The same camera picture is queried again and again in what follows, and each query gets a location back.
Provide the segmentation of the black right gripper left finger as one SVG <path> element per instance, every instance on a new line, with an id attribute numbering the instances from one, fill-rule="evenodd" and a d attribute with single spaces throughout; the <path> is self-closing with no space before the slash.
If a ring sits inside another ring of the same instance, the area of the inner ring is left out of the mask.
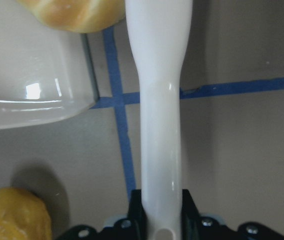
<path id="1" fill-rule="evenodd" d="M 135 221 L 138 225 L 146 225 L 146 214 L 142 205 L 142 195 L 140 189 L 131 191 L 131 198 L 127 217 Z"/>

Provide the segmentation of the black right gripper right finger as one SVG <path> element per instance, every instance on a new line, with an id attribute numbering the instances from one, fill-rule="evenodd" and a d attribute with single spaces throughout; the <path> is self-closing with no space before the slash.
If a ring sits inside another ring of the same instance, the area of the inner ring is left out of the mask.
<path id="1" fill-rule="evenodd" d="M 199 220 L 199 211 L 194 203 L 191 193 L 187 189 L 182 190 L 182 222 L 197 222 Z"/>

